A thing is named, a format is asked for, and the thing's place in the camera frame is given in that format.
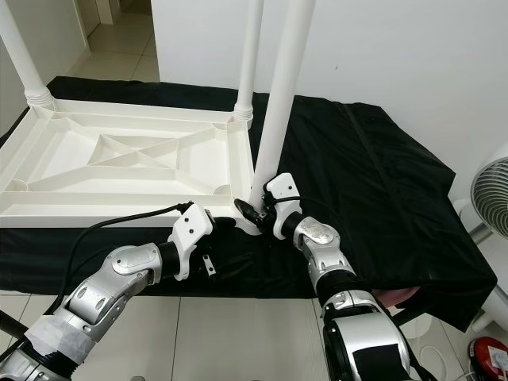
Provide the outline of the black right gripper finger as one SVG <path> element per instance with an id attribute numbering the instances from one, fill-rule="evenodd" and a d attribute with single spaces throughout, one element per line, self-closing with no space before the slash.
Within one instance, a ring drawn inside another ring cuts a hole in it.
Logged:
<path id="1" fill-rule="evenodd" d="M 250 222 L 257 231 L 262 231 L 262 229 L 264 229 L 264 214 L 256 207 L 251 206 L 250 203 L 239 198 L 233 200 L 233 206 L 239 211 L 243 219 Z"/>

